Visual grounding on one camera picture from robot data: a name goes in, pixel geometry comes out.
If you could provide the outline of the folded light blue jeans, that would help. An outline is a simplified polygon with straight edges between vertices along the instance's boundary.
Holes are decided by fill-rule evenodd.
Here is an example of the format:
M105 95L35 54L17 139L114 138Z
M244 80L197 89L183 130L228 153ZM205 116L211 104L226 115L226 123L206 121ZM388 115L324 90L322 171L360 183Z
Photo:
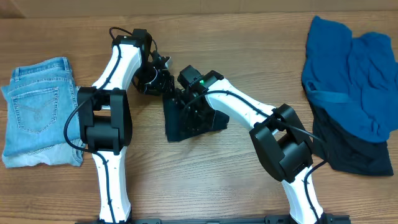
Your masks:
M81 166L84 147L78 116L66 124L77 106L78 87L66 57L17 67L2 86L7 125L2 161L6 168L47 164Z

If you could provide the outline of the blue crumpled shirt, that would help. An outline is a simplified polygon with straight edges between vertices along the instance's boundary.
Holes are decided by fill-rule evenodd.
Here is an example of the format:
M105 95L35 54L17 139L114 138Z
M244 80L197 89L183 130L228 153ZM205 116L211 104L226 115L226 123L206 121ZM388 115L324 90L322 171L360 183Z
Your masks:
M311 103L360 139L384 142L397 129L397 61L386 34L354 37L344 24L315 16L302 84Z

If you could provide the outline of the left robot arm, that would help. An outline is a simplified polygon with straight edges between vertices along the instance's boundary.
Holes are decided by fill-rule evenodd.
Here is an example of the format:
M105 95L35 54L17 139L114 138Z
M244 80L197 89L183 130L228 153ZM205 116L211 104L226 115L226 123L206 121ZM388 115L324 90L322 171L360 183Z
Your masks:
M101 208L97 223L132 223L127 195L125 160L132 139L127 90L164 95L174 88L169 57L159 55L145 29L112 38L112 56L91 87L78 90L80 138L87 145L98 173Z

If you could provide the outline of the dark navy shirt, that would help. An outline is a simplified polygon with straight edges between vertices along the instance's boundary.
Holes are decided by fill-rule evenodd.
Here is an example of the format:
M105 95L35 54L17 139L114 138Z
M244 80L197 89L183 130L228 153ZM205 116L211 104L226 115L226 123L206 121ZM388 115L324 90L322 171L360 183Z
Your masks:
M168 142L179 142L192 137L178 137L177 134L177 97L163 96L164 117L165 117L165 134ZM221 131L228 127L229 116L215 110L215 130Z

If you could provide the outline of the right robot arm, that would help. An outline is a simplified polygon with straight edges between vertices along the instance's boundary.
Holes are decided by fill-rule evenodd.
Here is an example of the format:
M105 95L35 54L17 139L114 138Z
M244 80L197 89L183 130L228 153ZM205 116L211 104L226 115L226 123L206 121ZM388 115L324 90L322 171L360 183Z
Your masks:
M235 88L216 71L202 75L191 65L178 78L182 86L181 129L188 133L208 131L212 115L233 118L248 131L259 162L282 183L295 223L327 223L317 200L312 174L312 139L292 107L257 101Z

